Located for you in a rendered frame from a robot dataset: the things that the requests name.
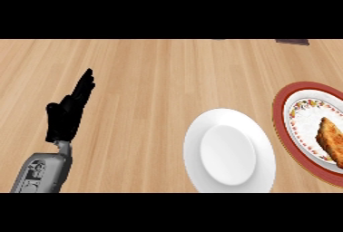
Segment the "dark brown flat object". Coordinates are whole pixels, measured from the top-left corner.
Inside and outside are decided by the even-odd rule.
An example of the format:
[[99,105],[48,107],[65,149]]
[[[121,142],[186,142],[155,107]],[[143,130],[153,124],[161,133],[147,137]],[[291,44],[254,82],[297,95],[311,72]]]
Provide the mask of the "dark brown flat object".
[[307,39],[276,39],[276,43],[309,45]]

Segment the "plain white plate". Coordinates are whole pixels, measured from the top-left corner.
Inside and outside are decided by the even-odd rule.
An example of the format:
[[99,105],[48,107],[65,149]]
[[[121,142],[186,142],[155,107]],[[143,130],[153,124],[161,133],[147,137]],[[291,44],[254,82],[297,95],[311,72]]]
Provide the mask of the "plain white plate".
[[184,134],[183,161],[199,192],[269,192],[276,176],[269,138],[239,111],[218,108],[192,121]]

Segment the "golden brown croissant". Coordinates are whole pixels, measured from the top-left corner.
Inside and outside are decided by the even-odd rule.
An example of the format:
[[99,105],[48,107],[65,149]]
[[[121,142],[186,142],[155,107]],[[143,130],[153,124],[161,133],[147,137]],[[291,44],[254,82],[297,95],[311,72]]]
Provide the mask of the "golden brown croissant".
[[343,132],[325,117],[320,118],[316,142],[335,165],[343,169]]

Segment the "red-rimmed floral plate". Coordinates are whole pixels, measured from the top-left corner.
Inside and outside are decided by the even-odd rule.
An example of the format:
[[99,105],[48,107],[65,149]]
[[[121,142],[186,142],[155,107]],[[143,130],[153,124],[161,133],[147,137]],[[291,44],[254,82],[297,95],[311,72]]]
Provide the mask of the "red-rimmed floral plate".
[[294,82],[277,91],[272,120],[295,163],[325,183],[343,188],[343,169],[316,141],[322,118],[343,131],[343,91],[317,82]]

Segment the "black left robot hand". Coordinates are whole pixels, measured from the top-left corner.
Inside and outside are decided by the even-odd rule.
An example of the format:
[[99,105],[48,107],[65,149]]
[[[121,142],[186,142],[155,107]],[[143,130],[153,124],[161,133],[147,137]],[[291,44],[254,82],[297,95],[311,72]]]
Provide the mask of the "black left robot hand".
[[59,103],[47,104],[48,128],[45,142],[71,141],[75,138],[82,109],[94,87],[93,70],[87,69],[78,79],[75,89]]

